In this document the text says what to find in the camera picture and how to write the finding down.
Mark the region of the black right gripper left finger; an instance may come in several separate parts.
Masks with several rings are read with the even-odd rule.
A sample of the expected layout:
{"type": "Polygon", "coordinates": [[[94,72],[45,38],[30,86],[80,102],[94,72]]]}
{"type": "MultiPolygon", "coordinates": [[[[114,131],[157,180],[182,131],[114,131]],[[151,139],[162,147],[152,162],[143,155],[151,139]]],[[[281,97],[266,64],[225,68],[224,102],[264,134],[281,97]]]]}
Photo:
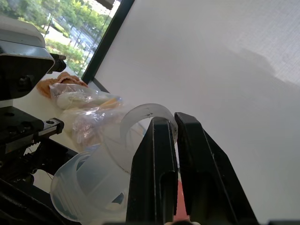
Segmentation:
{"type": "Polygon", "coordinates": [[[172,222],[177,208],[178,166],[169,120],[151,120],[132,160],[127,225],[172,222]]]}

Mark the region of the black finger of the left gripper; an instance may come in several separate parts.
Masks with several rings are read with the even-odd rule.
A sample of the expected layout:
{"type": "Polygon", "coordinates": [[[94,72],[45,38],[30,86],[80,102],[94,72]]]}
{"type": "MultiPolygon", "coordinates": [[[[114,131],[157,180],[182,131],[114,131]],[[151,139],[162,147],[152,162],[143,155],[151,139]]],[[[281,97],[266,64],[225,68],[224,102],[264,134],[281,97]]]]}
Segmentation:
{"type": "Polygon", "coordinates": [[[54,208],[50,194],[25,181],[0,180],[2,225],[77,225],[54,208]]]}

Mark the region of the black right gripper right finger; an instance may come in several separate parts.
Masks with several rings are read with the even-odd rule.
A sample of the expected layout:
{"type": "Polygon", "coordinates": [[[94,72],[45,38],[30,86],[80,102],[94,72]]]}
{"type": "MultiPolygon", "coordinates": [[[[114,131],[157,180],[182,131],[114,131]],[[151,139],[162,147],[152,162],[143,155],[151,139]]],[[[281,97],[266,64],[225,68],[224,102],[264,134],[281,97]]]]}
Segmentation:
{"type": "Polygon", "coordinates": [[[180,175],[186,213],[201,225],[256,225],[258,221],[226,153],[193,116],[178,124],[180,175]]]}

